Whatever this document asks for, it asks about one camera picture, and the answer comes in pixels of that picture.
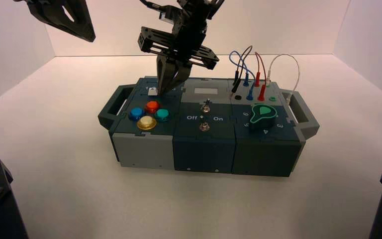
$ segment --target black mount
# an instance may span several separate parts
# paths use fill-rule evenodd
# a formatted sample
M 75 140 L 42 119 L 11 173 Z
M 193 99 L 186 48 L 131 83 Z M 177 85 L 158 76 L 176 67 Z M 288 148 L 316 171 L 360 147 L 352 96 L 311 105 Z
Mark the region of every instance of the black mount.
M 39 21 L 88 42 L 96 38 L 86 0 L 14 0 L 26 1 L 30 13 Z M 64 11 L 71 15 L 72 21 Z

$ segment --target electronics test box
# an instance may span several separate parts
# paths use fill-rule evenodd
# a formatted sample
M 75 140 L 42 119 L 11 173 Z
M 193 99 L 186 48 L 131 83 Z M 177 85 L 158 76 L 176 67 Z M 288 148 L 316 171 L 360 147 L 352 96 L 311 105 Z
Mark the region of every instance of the electronics test box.
M 151 93 L 156 77 L 119 86 L 98 116 L 117 160 L 123 167 L 288 177 L 317 134 L 317 120 L 298 92 L 287 104 L 290 91 L 271 82 L 264 101 L 236 99 L 233 81 L 190 78 L 162 96 Z

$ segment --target white cable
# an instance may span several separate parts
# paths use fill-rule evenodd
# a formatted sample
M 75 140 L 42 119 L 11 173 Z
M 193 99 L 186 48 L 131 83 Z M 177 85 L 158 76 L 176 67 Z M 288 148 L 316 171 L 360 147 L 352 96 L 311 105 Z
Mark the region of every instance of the white cable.
M 299 63 L 298 63 L 298 61 L 295 59 L 294 56 L 289 55 L 289 54 L 280 54 L 280 55 L 276 56 L 276 57 L 273 59 L 273 61 L 270 63 L 269 73 L 267 74 L 267 82 L 270 83 L 270 73 L 272 72 L 272 65 L 273 65 L 273 62 L 274 62 L 276 59 L 278 59 L 280 56 L 289 56 L 289 57 L 292 57 L 292 59 L 295 60 L 296 65 L 298 66 L 298 79 L 296 80 L 295 87 L 293 88 L 292 92 L 290 93 L 290 95 L 289 95 L 289 96 L 287 97 L 287 99 L 286 99 L 286 102 L 287 102 L 287 104 L 289 105 L 289 103 L 290 103 L 290 98 L 292 97 L 293 93 L 295 92 L 295 90 L 296 90 L 296 88 L 297 88 L 297 86 L 298 86 L 299 78 L 301 77 L 301 71 L 300 71 L 300 68 L 299 68 Z

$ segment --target red button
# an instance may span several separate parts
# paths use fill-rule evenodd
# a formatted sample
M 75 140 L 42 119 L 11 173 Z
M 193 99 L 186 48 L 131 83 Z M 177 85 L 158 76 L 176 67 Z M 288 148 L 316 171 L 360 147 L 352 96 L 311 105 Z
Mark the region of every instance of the red button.
M 149 101 L 145 107 L 146 112 L 150 114 L 154 114 L 158 109 L 160 109 L 160 104 L 157 101 Z

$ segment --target push button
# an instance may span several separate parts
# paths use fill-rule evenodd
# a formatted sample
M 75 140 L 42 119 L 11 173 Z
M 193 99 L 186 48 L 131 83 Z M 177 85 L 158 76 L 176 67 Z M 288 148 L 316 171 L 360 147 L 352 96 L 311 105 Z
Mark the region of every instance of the push button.
M 137 127 L 141 130 L 151 130 L 156 127 L 157 121 L 150 116 L 144 116 L 137 122 Z
M 275 125 L 278 112 L 274 107 L 267 105 L 254 105 L 251 109 L 250 129 L 257 130 L 270 128 Z
M 129 113 L 128 117 L 130 120 L 139 121 L 141 117 L 145 115 L 144 110 L 142 108 L 133 108 Z
M 157 101 L 149 101 L 145 107 L 146 112 L 150 114 L 154 114 L 158 109 L 160 109 L 160 104 Z
M 169 120 L 169 111 L 166 109 L 160 109 L 155 113 L 154 118 L 156 118 L 159 122 L 166 122 Z

